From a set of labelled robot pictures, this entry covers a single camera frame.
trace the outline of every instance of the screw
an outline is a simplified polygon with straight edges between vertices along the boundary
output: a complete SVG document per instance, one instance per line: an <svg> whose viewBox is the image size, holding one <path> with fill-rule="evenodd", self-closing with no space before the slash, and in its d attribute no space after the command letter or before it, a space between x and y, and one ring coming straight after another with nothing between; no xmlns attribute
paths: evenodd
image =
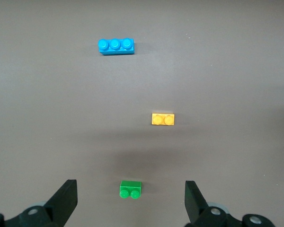
<svg viewBox="0 0 284 227"><path fill-rule="evenodd" d="M38 212L37 209L32 209L28 212L28 215L33 215L33 214L36 214Z"/></svg>
<svg viewBox="0 0 284 227"><path fill-rule="evenodd" d="M256 216L251 216L249 220L254 224L262 224L262 221Z"/></svg>
<svg viewBox="0 0 284 227"><path fill-rule="evenodd" d="M221 214L221 212L217 208L212 208L211 212L214 215L220 215Z"/></svg>

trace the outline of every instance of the yellow lego brick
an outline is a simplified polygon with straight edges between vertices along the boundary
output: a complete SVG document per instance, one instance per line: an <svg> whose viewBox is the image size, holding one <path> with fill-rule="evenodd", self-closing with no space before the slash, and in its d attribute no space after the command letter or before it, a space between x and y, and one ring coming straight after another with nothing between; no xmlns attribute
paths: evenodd
<svg viewBox="0 0 284 227"><path fill-rule="evenodd" d="M151 124L174 125L175 115L173 113L152 113Z"/></svg>

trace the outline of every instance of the gray tabletop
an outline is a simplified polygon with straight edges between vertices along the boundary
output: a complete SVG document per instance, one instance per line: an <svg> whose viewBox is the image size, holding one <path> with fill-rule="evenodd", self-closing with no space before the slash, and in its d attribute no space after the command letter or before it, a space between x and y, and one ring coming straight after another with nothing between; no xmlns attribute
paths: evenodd
<svg viewBox="0 0 284 227"><path fill-rule="evenodd" d="M102 56L115 37L135 55ZM0 1L0 212L67 179L67 227L182 227L185 180L284 227L284 1Z"/></svg>

